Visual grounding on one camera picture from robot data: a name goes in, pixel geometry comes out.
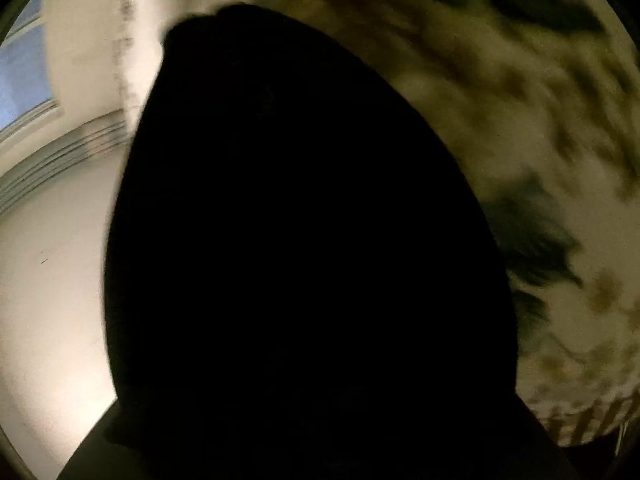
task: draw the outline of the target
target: window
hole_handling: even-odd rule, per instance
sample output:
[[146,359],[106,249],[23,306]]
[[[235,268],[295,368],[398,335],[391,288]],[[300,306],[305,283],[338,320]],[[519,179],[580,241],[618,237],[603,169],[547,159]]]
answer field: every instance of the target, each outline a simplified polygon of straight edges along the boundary
[[0,45],[0,141],[56,107],[44,48],[42,0],[30,0]]

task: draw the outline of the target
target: white wall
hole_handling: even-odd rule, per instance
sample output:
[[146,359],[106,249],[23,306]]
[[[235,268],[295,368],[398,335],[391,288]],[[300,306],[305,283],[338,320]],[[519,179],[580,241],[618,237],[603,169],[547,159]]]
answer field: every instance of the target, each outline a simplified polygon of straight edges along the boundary
[[90,158],[0,218],[0,426],[39,480],[114,400],[102,263],[125,156]]
[[114,78],[119,0],[44,0],[49,81],[61,108],[0,144],[0,174],[67,132],[122,107]]

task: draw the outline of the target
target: wall trim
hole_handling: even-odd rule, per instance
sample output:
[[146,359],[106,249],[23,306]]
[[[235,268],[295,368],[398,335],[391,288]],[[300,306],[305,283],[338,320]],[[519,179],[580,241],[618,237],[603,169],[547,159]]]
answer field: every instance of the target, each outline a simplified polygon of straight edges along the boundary
[[50,142],[0,176],[0,215],[50,178],[132,138],[123,111],[116,110]]

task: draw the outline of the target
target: beige wall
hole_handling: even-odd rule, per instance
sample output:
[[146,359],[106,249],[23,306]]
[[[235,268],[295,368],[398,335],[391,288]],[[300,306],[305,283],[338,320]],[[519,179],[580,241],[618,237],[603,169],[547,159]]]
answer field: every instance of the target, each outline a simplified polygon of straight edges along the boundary
[[64,171],[0,219],[0,426],[39,480],[114,400],[101,284],[125,156]]
[[44,0],[49,81],[61,108],[0,144],[0,174],[85,122],[121,108],[113,38],[119,0]]

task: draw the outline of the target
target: blue window pane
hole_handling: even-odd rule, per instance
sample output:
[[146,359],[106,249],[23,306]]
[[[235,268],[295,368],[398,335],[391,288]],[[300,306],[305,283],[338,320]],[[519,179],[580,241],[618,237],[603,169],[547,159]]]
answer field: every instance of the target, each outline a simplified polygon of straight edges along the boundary
[[41,10],[42,0],[30,0],[18,16],[18,19],[15,20],[14,26],[9,29],[9,35],[39,17]]
[[39,25],[0,47],[0,130],[51,98]]

